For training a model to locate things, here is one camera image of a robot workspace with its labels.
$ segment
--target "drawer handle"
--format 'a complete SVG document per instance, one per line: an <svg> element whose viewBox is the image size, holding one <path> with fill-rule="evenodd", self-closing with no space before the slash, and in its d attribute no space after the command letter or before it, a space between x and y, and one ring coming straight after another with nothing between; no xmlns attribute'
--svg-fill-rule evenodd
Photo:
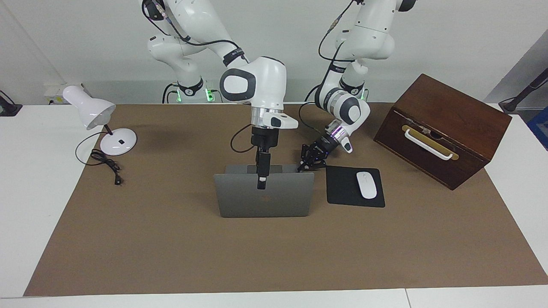
<svg viewBox="0 0 548 308"><path fill-rule="evenodd" d="M425 149L426 151L436 155L438 158L441 158L443 159L444 161L448 161L450 160L451 158L453 158L453 153L451 153L449 156L445 156L443 154L441 154L440 152L436 151L433 147L429 146L428 144L420 141L419 139L411 136L411 134L409 133L411 131L411 129L407 129L406 130L406 138L411 140L413 143L415 143L416 145L422 147L423 149Z"/></svg>

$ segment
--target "table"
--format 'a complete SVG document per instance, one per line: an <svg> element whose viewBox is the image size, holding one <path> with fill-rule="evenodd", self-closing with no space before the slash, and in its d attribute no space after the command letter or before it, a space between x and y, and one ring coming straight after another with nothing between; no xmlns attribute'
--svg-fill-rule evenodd
<svg viewBox="0 0 548 308"><path fill-rule="evenodd" d="M0 305L2 307L314 306L314 307L546 307L548 286L355 290L341 292L110 295L23 298L42 251L83 165L74 146L86 131L72 106L26 106L0 119ZM85 156L96 139L81 148ZM487 172L545 271L548 269L548 153L514 116Z"/></svg>

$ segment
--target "wooden box lid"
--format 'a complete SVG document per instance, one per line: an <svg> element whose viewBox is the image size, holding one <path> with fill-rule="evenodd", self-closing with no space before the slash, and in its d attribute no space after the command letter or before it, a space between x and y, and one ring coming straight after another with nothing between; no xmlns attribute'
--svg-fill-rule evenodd
<svg viewBox="0 0 548 308"><path fill-rule="evenodd" d="M394 108L489 161L511 117L425 74Z"/></svg>

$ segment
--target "black mouse pad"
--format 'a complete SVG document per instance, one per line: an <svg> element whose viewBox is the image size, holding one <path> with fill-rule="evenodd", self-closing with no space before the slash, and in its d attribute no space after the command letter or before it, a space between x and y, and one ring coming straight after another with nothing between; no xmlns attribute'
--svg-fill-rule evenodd
<svg viewBox="0 0 548 308"><path fill-rule="evenodd" d="M356 174L362 171L371 173L375 181L377 196L373 199L365 199L359 190ZM331 204L374 208L383 208L386 206L383 185L378 169L327 166L326 175L327 202Z"/></svg>

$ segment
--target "white desk lamp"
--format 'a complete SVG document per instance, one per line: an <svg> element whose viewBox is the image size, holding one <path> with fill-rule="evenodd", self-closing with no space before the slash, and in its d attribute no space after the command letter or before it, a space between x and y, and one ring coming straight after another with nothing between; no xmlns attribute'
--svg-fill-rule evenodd
<svg viewBox="0 0 548 308"><path fill-rule="evenodd" d="M63 97L73 106L78 108L80 119L87 128L105 126L107 135L101 140L101 151L109 156L118 156L129 152L137 143L137 135L128 128L110 130L107 125L110 115L116 109L116 105L102 99L94 99L84 90L75 85L70 85L63 90Z"/></svg>

